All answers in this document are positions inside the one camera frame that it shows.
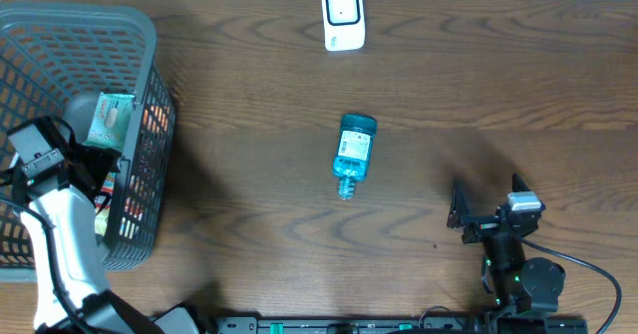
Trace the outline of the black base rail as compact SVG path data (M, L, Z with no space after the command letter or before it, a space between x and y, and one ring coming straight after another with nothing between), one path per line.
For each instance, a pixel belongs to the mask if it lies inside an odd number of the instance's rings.
M582 334L588 331L575 317L502 317L493 325L477 314L453 312L441 306L408 317L263 317L231 312L207 317L187 304L152 318L165 333L216 334L384 334L384 333L549 333Z

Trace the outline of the grey plastic mesh basket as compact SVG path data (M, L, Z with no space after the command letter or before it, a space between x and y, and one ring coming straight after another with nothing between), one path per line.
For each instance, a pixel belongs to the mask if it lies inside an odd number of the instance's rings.
M172 145L175 110L155 63L153 22L130 7L9 2L1 6L1 131L41 116L68 123L83 143L100 94L128 94L132 115L120 170L105 189L97 235L109 271L151 257Z

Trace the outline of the yellow snack bag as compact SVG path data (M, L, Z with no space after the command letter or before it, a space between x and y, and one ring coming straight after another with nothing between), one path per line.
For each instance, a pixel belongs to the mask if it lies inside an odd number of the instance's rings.
M114 193L117 174L109 172L103 183L100 194L95 198L96 218L95 234L104 236L108 227L108 220L111 209L111 200Z

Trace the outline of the light green wipes packet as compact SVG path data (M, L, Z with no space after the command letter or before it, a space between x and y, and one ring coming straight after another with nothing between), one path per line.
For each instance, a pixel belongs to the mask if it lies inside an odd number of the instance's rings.
M84 146L122 152L133 113L134 95L101 93Z

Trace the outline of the white barcode scanner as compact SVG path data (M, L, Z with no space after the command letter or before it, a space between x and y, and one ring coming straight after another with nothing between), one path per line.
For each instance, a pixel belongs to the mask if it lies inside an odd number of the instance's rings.
M324 44L329 52L362 48L366 39L363 0L321 0Z

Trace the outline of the teal mouthwash bottle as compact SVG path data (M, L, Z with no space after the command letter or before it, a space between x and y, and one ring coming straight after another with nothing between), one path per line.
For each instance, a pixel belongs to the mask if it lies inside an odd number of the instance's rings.
M356 185L367 178L377 121L369 116L346 114L340 125L340 138L333 160L333 175L339 179L338 195L349 200Z

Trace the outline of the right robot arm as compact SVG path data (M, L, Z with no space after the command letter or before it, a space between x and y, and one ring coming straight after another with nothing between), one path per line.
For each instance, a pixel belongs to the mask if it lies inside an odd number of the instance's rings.
M485 333L547 333L548 317L558 310L565 271L542 257L528 258L524 238L538 230L545 205L518 174L511 177L511 192L493 215L475 215L462 182L452 185L447 227L461 229L464 244L483 248L483 288L496 304L480 316Z

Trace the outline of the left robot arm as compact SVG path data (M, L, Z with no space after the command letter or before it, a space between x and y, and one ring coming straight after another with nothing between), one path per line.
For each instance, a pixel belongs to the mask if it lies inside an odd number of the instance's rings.
M57 117L8 131L18 163L3 171L12 194L1 201L19 216L32 243L38 333L160 333L158 322L115 294L94 230L95 199L120 152L63 136Z

